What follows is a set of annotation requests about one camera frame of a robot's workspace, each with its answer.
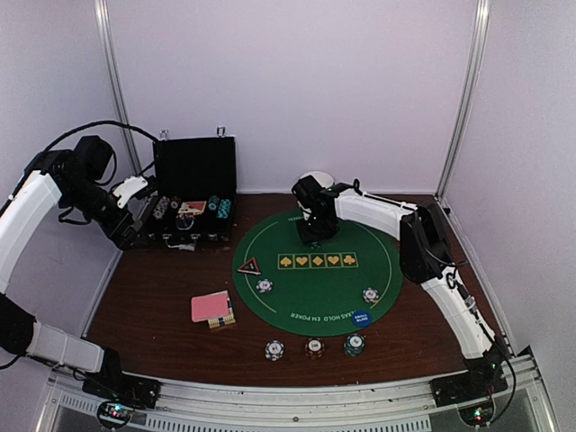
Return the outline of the red black all-in triangle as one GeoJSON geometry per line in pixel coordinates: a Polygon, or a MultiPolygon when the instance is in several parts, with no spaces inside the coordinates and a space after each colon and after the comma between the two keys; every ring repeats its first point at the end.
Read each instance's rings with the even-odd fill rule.
{"type": "Polygon", "coordinates": [[[244,275],[261,275],[262,272],[255,257],[251,257],[244,264],[242,264],[237,271],[244,275]]]}

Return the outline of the blue tan ten chip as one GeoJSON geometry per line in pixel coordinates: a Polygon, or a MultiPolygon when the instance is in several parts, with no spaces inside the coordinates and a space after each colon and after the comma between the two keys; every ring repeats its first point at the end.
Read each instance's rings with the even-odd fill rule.
{"type": "Polygon", "coordinates": [[[256,290],[259,293],[269,293],[273,290],[274,288],[274,283],[267,278],[258,280],[256,283],[256,290]]]}

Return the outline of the blue small blind button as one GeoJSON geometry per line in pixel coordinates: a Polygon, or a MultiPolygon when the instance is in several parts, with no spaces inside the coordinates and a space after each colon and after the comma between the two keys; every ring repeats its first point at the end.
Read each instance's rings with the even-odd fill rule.
{"type": "Polygon", "coordinates": [[[367,328],[373,323],[372,314],[368,310],[356,310],[352,322],[358,328],[367,328]]]}

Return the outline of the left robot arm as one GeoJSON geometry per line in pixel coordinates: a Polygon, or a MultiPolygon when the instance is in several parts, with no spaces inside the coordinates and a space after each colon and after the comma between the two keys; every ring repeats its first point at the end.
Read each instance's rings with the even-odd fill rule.
{"type": "MultiPolygon", "coordinates": [[[[142,223],[128,209],[142,198],[152,181],[130,176],[111,191],[102,179],[115,154],[98,136],[83,137],[73,149],[45,150],[26,167],[16,192],[1,210],[1,289],[7,290],[17,261],[45,216],[54,207],[65,214],[80,211],[84,222],[95,221],[119,249],[130,247],[142,223]]],[[[16,357],[36,357],[79,370],[111,400],[129,392],[119,354],[40,323],[33,315],[1,297],[1,347],[16,357]]]]}

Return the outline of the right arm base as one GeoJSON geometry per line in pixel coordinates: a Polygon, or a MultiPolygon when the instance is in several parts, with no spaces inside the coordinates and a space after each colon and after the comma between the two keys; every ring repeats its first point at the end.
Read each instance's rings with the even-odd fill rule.
{"type": "Polygon", "coordinates": [[[490,393],[504,392],[509,387],[504,376],[490,380],[472,378],[471,373],[435,378],[430,386],[437,407],[486,398],[490,393]]]}

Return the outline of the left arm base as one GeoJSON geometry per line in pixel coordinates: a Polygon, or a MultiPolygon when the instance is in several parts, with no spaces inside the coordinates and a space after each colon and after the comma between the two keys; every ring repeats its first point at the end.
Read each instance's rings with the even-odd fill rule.
{"type": "Polygon", "coordinates": [[[126,374],[117,383],[88,375],[82,384],[85,393],[136,409],[151,410],[156,407],[160,389],[161,383],[158,380],[126,374]]]}

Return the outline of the white ceramic bowl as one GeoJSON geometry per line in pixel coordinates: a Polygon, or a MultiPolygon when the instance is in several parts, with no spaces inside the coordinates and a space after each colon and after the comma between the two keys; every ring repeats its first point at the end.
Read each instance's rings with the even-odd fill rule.
{"type": "Polygon", "coordinates": [[[300,179],[312,176],[322,188],[328,188],[335,184],[335,179],[329,173],[323,171],[309,171],[300,175],[300,179]]]}

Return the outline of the tan blue chips in case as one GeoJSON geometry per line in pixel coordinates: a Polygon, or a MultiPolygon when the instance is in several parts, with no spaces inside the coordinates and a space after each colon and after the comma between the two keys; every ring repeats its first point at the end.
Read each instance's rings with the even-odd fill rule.
{"type": "Polygon", "coordinates": [[[161,198],[158,199],[153,212],[152,212],[152,216],[157,220],[162,220],[168,207],[170,205],[170,199],[162,196],[161,198]]]}

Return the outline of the brown chips in case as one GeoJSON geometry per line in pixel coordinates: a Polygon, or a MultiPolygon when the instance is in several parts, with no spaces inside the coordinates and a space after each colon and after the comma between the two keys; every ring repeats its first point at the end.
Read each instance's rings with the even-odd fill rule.
{"type": "Polygon", "coordinates": [[[170,207],[174,210],[177,210],[181,205],[182,200],[179,197],[172,197],[170,199],[170,207]]]}

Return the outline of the round green poker mat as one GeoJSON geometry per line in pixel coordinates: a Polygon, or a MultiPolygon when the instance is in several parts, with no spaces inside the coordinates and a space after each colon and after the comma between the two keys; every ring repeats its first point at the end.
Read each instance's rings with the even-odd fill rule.
{"type": "Polygon", "coordinates": [[[383,317],[401,293],[400,255],[383,232],[342,221],[334,238],[316,247],[304,245],[296,222],[298,210],[283,211],[256,225],[239,242],[233,258],[233,280],[242,301],[268,324],[302,336],[334,337],[358,329],[355,311],[369,311],[373,323],[383,317]],[[261,275],[237,269],[255,257],[261,275]],[[260,293],[261,279],[274,283],[260,293]],[[380,294],[367,303],[363,290],[380,294]]]}

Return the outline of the green blue chips in case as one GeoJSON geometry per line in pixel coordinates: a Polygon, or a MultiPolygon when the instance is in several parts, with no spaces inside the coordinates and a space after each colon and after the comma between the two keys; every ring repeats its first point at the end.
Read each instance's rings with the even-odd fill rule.
{"type": "Polygon", "coordinates": [[[220,206],[221,198],[217,195],[212,195],[207,202],[208,210],[216,212],[220,206]]]}

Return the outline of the teal chips in case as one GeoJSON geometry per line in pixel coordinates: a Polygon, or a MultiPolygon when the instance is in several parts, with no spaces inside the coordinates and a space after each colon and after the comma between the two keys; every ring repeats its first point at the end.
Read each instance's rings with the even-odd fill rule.
{"type": "Polygon", "coordinates": [[[226,220],[230,217],[232,207],[231,199],[221,199],[218,204],[216,215],[218,219],[226,220]]]}

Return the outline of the brown black chip stack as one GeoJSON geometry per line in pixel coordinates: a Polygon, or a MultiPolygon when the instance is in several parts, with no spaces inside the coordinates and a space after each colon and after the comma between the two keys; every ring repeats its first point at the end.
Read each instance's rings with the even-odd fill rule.
{"type": "Polygon", "coordinates": [[[305,343],[304,352],[310,359],[321,358],[325,352],[325,344],[320,338],[310,337],[305,343]]]}

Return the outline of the green blue chip stack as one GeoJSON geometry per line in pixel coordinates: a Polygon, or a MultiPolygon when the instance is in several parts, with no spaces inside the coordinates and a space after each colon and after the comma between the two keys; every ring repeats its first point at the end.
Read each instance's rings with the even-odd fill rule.
{"type": "Polygon", "coordinates": [[[360,334],[348,335],[343,348],[347,356],[359,356],[365,349],[365,338],[360,334]]]}

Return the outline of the gold blue card box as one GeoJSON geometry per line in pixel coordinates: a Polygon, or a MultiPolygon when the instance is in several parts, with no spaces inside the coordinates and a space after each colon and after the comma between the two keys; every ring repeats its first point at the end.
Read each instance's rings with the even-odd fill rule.
{"type": "Polygon", "coordinates": [[[229,292],[228,291],[218,292],[218,294],[221,294],[221,293],[226,294],[228,314],[225,316],[218,317],[218,318],[209,319],[208,320],[208,326],[209,326],[210,330],[219,329],[219,328],[230,326],[230,325],[236,323],[236,318],[235,318],[234,310],[232,307],[232,302],[230,299],[229,292]]]}

